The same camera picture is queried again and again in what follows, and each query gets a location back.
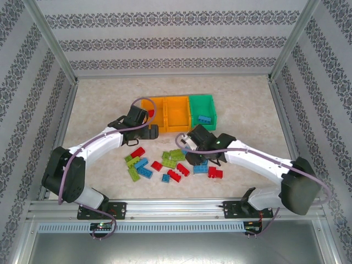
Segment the floor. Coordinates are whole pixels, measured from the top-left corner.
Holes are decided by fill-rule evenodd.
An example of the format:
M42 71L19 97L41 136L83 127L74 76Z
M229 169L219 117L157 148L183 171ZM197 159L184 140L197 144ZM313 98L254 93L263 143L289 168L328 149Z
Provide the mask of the floor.
M215 136L227 133L261 151L289 158L281 125L265 76L165 77L81 80L70 117L64 147L78 145L100 133L109 122L127 114L141 96L212 94L218 115ZM177 133L157 140L140 141L150 164L161 161L163 151L176 149ZM273 185L266 178L240 166L224 164L223 179L205 174L183 177L180 183L161 182L163 168L151 179L134 183L124 157L136 147L122 146L99 159L86 172L86 183L110 199L240 197L250 187ZM190 170L192 166L183 162Z

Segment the lime green lego brick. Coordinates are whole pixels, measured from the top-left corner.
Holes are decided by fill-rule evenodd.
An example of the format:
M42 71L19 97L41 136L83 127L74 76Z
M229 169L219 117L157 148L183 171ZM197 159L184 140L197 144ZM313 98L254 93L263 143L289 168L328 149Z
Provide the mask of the lime green lego brick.
M185 161L186 156L181 153L181 155L171 157L172 161Z
M128 155L127 157L125 157L125 161L129 162L130 160L132 160L133 158L131 157L131 155Z
M169 159L170 158L170 152L164 151L162 158Z
M163 158L163 161L162 161L161 164L162 164L164 167L167 167L167 168L170 168L170 169L174 169L174 168L176 168L177 162Z
M138 161L140 161L141 159L139 157L135 157L133 159L131 159L129 162L127 162L127 167L130 169L134 166L134 164L136 164Z
M136 181L138 181L141 178L141 177L139 177L135 167L130 168L128 170L128 173L130 174L133 182L136 182Z
M182 151L180 149L170 151L171 159L172 159L172 157L179 156L179 155L182 155Z

